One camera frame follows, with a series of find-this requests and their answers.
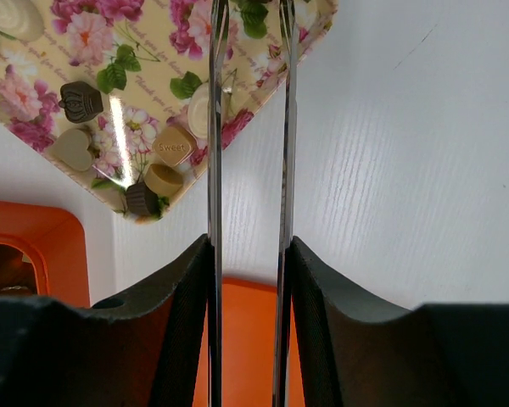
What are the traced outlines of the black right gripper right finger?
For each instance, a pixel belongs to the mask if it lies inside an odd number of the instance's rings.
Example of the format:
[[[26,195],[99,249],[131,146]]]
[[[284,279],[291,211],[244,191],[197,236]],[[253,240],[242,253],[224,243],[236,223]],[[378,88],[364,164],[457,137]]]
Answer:
[[[308,406],[509,406],[509,304],[406,309],[324,263],[288,262]]]

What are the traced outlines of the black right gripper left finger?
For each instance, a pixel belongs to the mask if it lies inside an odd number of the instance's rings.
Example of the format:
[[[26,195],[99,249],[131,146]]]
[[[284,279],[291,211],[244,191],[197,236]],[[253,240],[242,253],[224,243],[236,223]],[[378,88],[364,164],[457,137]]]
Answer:
[[[0,297],[0,406],[189,406],[210,244],[89,309]]]

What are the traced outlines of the metal tongs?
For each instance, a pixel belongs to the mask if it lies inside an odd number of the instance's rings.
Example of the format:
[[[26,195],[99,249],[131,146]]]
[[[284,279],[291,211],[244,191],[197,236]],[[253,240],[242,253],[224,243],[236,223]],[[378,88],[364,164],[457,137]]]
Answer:
[[[277,45],[284,66],[273,78],[271,94],[235,142],[224,148],[224,98],[231,70],[224,67],[232,42],[232,3],[210,6],[209,51],[209,237],[216,271],[208,286],[208,404],[221,406],[223,392],[223,282],[267,283],[277,290],[270,305],[273,369],[271,406],[290,406],[290,330],[292,279],[285,274],[285,252],[292,242],[294,159],[296,148],[296,82],[299,26],[291,1],[277,2]]]

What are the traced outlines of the orange box lid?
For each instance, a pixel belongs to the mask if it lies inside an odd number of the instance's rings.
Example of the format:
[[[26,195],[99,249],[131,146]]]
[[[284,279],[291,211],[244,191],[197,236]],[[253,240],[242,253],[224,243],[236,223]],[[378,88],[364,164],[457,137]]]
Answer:
[[[222,288],[222,406],[271,406],[276,288],[225,277]],[[288,406],[305,406],[291,320]],[[207,318],[193,406],[208,400]]]

